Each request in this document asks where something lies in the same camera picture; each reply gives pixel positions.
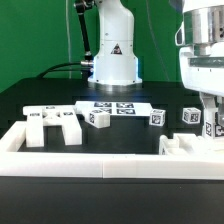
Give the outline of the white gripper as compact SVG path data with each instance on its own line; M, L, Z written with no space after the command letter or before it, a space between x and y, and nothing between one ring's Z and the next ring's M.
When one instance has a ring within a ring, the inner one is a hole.
M214 108L213 95L224 97L224 42L212 44L210 55L195 56L193 45L185 44L184 27L181 26L175 34L175 43L180 48L179 64L183 85L187 89L201 92L200 100L204 113L208 115Z

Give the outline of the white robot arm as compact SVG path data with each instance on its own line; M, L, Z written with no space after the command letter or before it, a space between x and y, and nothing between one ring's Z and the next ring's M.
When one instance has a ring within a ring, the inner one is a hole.
M224 117L224 0L170 0L182 11L175 34L184 87L198 91ZM100 49L90 85L113 91L142 83L133 53L134 17L120 0L95 0L100 17Z

